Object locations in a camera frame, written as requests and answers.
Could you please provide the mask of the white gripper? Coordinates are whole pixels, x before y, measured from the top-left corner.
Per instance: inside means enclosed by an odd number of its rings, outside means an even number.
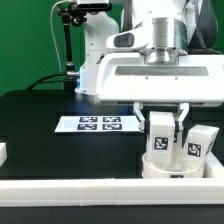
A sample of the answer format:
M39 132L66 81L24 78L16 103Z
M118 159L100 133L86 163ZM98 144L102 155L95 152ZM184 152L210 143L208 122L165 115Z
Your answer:
M139 53L112 53L99 66L96 93L102 102L134 103L139 130L145 130L141 110L146 105L178 104L175 132L184 130L192 106L224 103L224 55L187 55L176 65L145 64Z

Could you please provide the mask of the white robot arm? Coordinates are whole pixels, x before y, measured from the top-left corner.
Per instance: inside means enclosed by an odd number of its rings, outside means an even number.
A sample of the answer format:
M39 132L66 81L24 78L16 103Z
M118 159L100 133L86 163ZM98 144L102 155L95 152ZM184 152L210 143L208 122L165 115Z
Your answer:
M145 131L147 105L180 109L224 103L224 55L212 46L218 24L210 0L130 0L120 28L100 0L78 0L88 14L80 90L102 103L131 104Z

